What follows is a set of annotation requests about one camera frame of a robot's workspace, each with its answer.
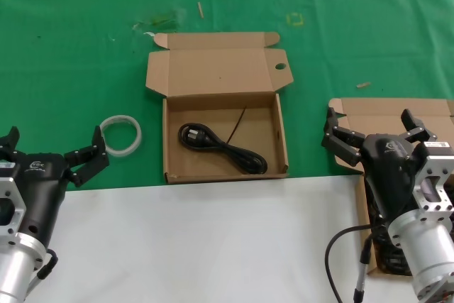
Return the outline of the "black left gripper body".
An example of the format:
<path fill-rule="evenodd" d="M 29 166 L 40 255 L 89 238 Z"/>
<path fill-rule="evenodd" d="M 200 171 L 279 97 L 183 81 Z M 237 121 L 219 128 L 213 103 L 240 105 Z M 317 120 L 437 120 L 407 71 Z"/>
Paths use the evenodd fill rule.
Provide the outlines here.
<path fill-rule="evenodd" d="M 12 168 L 1 167 L 1 176 L 13 178 L 26 206 L 18 231 L 47 248 L 69 183 L 67 161 L 57 153 L 18 151 L 10 156 L 2 153 L 1 161 L 14 164 Z"/>

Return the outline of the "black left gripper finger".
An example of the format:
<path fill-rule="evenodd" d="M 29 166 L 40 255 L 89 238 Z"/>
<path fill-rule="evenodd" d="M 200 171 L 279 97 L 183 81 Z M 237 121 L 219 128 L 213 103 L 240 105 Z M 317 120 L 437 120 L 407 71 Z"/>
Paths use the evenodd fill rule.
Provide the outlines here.
<path fill-rule="evenodd" d="M 20 153 L 16 150 L 16 145 L 20 138 L 19 130 L 12 126 L 9 133 L 0 138 L 0 160 L 16 162 Z"/>
<path fill-rule="evenodd" d="M 92 144 L 64 154 L 68 168 L 67 179 L 81 187 L 109 166 L 109 157 L 100 126 L 96 126 L 92 136 Z"/>

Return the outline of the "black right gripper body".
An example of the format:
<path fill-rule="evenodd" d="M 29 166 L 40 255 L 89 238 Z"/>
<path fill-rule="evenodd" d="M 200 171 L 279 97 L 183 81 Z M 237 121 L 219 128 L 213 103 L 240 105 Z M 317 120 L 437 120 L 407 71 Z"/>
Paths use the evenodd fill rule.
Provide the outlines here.
<path fill-rule="evenodd" d="M 365 182 L 385 222 L 416 208 L 413 191 L 420 161 L 413 155 L 413 143 L 427 140 L 427 133 L 375 133 L 359 143 Z"/>

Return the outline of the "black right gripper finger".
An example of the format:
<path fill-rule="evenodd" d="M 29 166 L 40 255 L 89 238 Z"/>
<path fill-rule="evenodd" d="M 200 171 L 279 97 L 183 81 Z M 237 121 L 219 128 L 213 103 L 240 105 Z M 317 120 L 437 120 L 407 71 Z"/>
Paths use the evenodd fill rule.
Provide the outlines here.
<path fill-rule="evenodd" d="M 437 135 L 428 130 L 423 121 L 413 116 L 409 109 L 403 110 L 401 121 L 406 131 L 400 137 L 409 143 L 437 141 Z"/>
<path fill-rule="evenodd" d="M 352 167 L 355 167 L 361 161 L 359 149 L 365 141 L 365 134 L 341 127 L 333 107 L 327 109 L 323 133 L 321 145 L 326 150 Z"/>

